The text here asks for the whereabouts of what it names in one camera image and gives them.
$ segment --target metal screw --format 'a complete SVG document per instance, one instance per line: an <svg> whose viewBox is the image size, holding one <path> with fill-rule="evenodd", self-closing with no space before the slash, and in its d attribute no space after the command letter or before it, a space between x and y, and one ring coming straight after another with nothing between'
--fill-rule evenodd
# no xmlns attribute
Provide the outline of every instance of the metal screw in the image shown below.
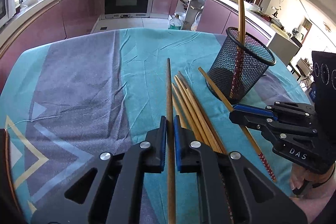
<svg viewBox="0 0 336 224"><path fill-rule="evenodd" d="M190 146L192 148L199 148L201 146L201 143L198 142L198 141L193 141L193 142L190 143Z"/></svg>
<svg viewBox="0 0 336 224"><path fill-rule="evenodd" d="M231 157L231 159L233 159L233 160L239 160L240 157L241 157L241 155L240 155L238 152L232 152L232 153L230 154L230 157Z"/></svg>
<svg viewBox="0 0 336 224"><path fill-rule="evenodd" d="M100 159L101 160L109 160L111 158L111 154L108 152L104 152L100 154Z"/></svg>
<svg viewBox="0 0 336 224"><path fill-rule="evenodd" d="M151 146L150 142L145 141L145 142L140 143L140 147L143 148L143 149L148 148L150 146Z"/></svg>

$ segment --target bottle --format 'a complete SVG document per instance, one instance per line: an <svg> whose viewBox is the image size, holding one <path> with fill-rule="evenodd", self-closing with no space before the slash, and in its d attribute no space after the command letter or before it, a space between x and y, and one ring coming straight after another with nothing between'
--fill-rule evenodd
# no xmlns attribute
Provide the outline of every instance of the bottle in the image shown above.
<svg viewBox="0 0 336 224"><path fill-rule="evenodd" d="M179 19L180 16L176 15L169 21L169 30L180 30L182 27L182 21Z"/></svg>

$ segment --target black mesh cup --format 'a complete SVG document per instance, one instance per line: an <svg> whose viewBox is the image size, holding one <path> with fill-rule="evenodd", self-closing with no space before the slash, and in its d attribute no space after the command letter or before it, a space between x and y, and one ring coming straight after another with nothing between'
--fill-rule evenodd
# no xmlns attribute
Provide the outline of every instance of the black mesh cup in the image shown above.
<svg viewBox="0 0 336 224"><path fill-rule="evenodd" d="M237 28L229 27L226 33L226 40L208 75L229 102L236 104L276 61L271 51L249 33L246 33L244 46L237 40ZM217 97L208 83L207 86Z"/></svg>

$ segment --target tile floor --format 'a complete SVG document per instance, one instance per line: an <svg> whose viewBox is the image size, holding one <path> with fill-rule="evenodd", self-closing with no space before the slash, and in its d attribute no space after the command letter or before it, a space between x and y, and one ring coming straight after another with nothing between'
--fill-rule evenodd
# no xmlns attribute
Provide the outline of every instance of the tile floor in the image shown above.
<svg viewBox="0 0 336 224"><path fill-rule="evenodd" d="M93 33L127 28L168 29L169 20L161 18L116 18L97 23Z"/></svg>

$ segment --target red patterned chopstick handle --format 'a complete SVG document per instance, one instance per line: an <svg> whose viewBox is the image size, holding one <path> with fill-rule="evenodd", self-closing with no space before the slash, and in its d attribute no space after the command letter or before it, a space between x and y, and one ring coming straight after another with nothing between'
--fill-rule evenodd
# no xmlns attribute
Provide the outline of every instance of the red patterned chopstick handle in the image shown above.
<svg viewBox="0 0 336 224"><path fill-rule="evenodd" d="M272 179L274 182L276 182L277 179L275 178L275 175L274 175L274 173L273 173L273 171L272 171L272 168L271 168L271 166L269 166L269 164L268 164L268 162L267 162L267 160L266 160L264 154L263 154L263 153L260 153L258 156L259 156L259 158L261 159L262 163L264 164L264 166L265 166L265 168L266 168L268 174L270 175L271 179Z"/></svg>

